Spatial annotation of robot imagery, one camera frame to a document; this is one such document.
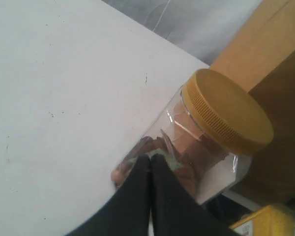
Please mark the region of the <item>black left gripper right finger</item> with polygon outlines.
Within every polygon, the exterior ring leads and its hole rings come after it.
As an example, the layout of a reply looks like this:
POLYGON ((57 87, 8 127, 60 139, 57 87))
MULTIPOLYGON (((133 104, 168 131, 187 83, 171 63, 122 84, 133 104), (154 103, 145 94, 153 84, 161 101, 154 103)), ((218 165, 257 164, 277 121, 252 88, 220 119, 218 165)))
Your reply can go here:
POLYGON ((156 236, 237 236, 208 214, 181 186, 165 157, 150 159, 151 212, 156 236))

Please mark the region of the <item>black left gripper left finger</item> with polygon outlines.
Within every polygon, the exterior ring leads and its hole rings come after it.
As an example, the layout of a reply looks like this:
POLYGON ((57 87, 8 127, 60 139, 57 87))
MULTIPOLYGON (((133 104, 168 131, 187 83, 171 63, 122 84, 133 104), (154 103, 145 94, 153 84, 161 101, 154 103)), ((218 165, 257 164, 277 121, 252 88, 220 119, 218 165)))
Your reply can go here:
POLYGON ((107 203, 69 236, 147 236, 151 204, 150 159, 140 155, 107 203))

